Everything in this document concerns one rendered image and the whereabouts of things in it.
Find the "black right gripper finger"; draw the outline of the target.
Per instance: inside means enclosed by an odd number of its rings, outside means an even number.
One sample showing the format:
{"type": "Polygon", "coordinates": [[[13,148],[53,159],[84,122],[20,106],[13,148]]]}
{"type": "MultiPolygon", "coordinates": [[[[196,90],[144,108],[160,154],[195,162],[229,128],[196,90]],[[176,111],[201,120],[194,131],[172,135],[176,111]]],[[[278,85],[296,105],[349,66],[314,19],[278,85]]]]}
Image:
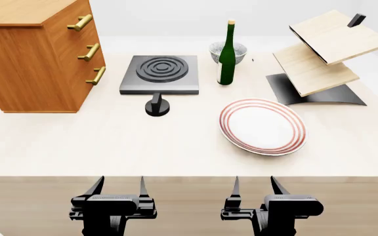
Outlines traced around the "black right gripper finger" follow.
{"type": "Polygon", "coordinates": [[[290,194],[290,192],[288,192],[288,190],[286,190],[286,188],[284,188],[283,185],[279,183],[279,181],[277,181],[277,179],[274,176],[270,177],[270,181],[271,181],[272,189],[275,195],[289,195],[290,194]]]}
{"type": "Polygon", "coordinates": [[[239,178],[236,176],[235,182],[234,182],[234,188],[232,190],[232,194],[230,196],[231,198],[240,198],[240,183],[239,178]]]}

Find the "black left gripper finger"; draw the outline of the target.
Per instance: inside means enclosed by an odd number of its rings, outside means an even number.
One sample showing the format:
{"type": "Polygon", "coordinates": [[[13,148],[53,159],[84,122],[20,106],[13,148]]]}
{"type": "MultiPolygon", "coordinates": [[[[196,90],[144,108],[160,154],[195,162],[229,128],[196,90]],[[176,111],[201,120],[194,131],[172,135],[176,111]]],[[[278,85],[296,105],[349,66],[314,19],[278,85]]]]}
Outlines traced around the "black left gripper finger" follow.
{"type": "Polygon", "coordinates": [[[139,194],[139,197],[140,198],[149,198],[150,197],[148,192],[147,192],[143,176],[141,176],[141,179],[140,179],[140,194],[139,194]]]}
{"type": "Polygon", "coordinates": [[[90,197],[90,196],[93,196],[93,195],[101,194],[103,185],[104,185],[104,176],[101,176],[95,182],[95,184],[91,188],[89,188],[89,190],[87,190],[87,192],[85,192],[85,194],[83,196],[90,197]]]}

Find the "black stove knob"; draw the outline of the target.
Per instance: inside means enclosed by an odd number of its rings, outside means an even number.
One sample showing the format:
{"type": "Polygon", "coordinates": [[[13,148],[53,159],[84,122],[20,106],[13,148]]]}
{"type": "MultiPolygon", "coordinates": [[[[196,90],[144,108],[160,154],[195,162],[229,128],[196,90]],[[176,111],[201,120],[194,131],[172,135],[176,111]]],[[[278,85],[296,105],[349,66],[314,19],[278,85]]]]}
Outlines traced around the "black stove knob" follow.
{"type": "Polygon", "coordinates": [[[160,117],[165,115],[169,112],[169,110],[170,105],[168,101],[164,100],[159,92],[154,93],[153,98],[145,105],[146,113],[152,117],[160,117]]]}

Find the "grey electric stove plate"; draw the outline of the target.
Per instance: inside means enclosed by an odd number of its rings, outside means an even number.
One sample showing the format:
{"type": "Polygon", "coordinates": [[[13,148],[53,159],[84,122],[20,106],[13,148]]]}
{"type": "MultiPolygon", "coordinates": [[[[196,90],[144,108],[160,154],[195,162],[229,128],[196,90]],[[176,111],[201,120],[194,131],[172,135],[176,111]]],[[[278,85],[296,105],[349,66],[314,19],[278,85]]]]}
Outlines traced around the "grey electric stove plate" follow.
{"type": "Polygon", "coordinates": [[[120,94],[199,94],[198,57],[133,56],[120,94]]]}

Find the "white plate with red rings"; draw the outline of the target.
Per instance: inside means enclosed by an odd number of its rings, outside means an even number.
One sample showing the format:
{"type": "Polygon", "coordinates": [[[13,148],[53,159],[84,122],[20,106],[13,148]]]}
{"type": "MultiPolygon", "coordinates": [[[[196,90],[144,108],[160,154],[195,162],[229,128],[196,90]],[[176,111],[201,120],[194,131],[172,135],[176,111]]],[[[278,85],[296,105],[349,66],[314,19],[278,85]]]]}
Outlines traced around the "white plate with red rings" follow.
{"type": "Polygon", "coordinates": [[[308,138],[305,122],[295,111],[260,98],[227,104],[219,114],[219,129],[237,147],[268,156],[295,153],[308,138]]]}

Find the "green wine bottle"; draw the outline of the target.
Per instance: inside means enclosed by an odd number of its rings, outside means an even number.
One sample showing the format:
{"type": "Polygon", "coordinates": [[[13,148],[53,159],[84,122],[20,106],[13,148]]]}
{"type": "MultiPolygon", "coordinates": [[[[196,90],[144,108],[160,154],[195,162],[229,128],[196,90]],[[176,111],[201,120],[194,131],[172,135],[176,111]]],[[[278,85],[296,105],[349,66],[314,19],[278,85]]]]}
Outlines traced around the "green wine bottle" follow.
{"type": "Polygon", "coordinates": [[[217,81],[221,85],[231,84],[234,78],[236,65],[236,56],[233,46],[235,23],[236,21],[234,19],[228,21],[226,42],[219,56],[219,77],[217,81]]]}

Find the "two-tier wooden shelf rack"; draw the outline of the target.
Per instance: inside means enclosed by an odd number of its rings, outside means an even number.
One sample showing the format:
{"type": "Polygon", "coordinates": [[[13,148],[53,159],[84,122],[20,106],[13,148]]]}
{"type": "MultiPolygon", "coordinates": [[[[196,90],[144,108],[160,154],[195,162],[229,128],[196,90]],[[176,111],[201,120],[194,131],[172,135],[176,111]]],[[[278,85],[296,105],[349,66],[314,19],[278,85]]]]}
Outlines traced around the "two-tier wooden shelf rack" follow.
{"type": "Polygon", "coordinates": [[[283,73],[266,76],[279,103],[364,105],[347,86],[359,76],[343,62],[378,50],[378,33],[363,25],[365,18],[331,10],[289,25],[301,42],[273,52],[283,73]]]}

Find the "wooden drawer cabinet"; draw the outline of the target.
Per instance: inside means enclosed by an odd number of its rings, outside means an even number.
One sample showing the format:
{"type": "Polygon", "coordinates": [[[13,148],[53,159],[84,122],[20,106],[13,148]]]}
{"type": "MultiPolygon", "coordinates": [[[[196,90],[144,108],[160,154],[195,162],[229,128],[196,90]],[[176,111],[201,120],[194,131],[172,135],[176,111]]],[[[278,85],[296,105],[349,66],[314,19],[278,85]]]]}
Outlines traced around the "wooden drawer cabinet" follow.
{"type": "Polygon", "coordinates": [[[5,113],[75,113],[106,67],[94,16],[81,31],[67,29],[92,13],[89,0],[0,0],[0,109],[5,113]]]}

